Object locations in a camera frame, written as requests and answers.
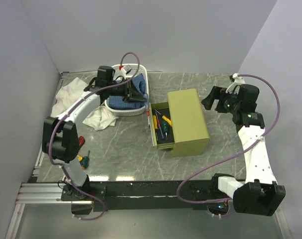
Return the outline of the yellow short screwdriver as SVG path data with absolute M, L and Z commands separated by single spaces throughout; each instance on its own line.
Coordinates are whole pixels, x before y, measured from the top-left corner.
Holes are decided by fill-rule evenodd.
M 157 126 L 157 119 L 156 119 L 156 116 L 155 116 L 155 115 L 153 115 L 152 118 L 153 118 L 153 125 L 154 125 L 156 140 L 158 141 L 158 126 Z

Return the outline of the blue red handled screwdriver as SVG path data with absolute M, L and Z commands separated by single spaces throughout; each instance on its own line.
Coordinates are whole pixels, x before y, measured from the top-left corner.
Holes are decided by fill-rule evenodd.
M 156 122 L 157 122 L 158 130 L 160 131 L 160 134 L 161 134 L 161 139 L 164 140 L 165 137 L 164 137 L 164 134 L 163 134 L 163 131 L 162 131 L 162 128 L 161 128 L 161 125 L 160 125 L 160 122 L 159 122 L 159 119 L 158 119 L 157 115 L 156 115 Z

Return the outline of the yellow precision screwdriver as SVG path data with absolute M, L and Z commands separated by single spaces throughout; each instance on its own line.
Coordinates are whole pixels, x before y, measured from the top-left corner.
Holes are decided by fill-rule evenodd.
M 166 121 L 170 126 L 172 126 L 172 122 L 171 122 L 171 120 L 170 120 L 169 118 L 167 118 L 167 117 L 164 116 L 164 115 L 162 115 L 161 118 L 162 118 L 164 121 Z

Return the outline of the green handled screwdriver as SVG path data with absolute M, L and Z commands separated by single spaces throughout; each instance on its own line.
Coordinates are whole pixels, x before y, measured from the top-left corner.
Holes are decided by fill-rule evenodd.
M 169 124 L 165 120 L 162 121 L 162 129 L 163 129 L 166 139 L 168 139 Z

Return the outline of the white cloth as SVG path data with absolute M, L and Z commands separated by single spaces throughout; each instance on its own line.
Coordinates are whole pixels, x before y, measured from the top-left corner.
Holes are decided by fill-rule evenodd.
M 61 87 L 56 94 L 57 102 L 52 107 L 51 116 L 56 117 L 70 108 L 80 98 L 86 86 L 87 83 L 76 77 L 69 84 Z M 117 118 L 105 106 L 98 106 L 83 120 L 83 123 L 99 131 L 108 126 L 115 126 Z

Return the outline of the olive green metal drawer box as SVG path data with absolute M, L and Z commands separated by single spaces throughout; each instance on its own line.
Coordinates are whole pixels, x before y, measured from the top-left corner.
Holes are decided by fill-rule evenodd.
M 167 97 L 174 138 L 172 156 L 202 155 L 210 136 L 197 90 L 169 92 Z

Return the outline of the orange handled pliers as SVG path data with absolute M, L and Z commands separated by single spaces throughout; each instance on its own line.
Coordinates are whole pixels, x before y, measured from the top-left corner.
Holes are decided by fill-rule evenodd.
M 83 157 L 80 155 L 77 155 L 79 162 L 81 162 L 83 160 Z

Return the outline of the stubby green screwdriver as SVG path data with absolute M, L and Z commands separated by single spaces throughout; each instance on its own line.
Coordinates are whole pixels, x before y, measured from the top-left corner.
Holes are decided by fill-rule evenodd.
M 82 160 L 80 161 L 81 167 L 83 169 L 87 169 L 89 166 L 89 160 L 90 160 L 89 156 L 90 156 L 90 151 L 88 151 L 88 153 L 85 156 L 83 156 Z

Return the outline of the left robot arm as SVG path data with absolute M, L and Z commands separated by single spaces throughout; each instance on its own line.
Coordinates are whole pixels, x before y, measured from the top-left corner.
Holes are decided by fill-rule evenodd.
M 79 140 L 77 126 L 109 97 L 120 97 L 126 103 L 146 103 L 133 79 L 140 75 L 140 65 L 120 64 L 117 68 L 100 66 L 97 76 L 83 89 L 80 98 L 56 117 L 47 117 L 43 124 L 42 151 L 52 165 L 60 166 L 73 195 L 79 200 L 93 198 L 89 176 L 81 167 L 77 154 Z

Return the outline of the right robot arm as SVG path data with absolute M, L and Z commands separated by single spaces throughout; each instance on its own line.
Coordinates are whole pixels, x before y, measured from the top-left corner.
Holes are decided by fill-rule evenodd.
M 217 101 L 215 110 L 231 113 L 232 121 L 245 151 L 246 179 L 238 181 L 227 174 L 215 174 L 210 194 L 219 199 L 225 194 L 233 200 L 237 213 L 272 216 L 286 195 L 271 169 L 265 139 L 264 119 L 256 112 L 259 89 L 241 84 L 230 90 L 214 86 L 202 100 L 206 110 Z

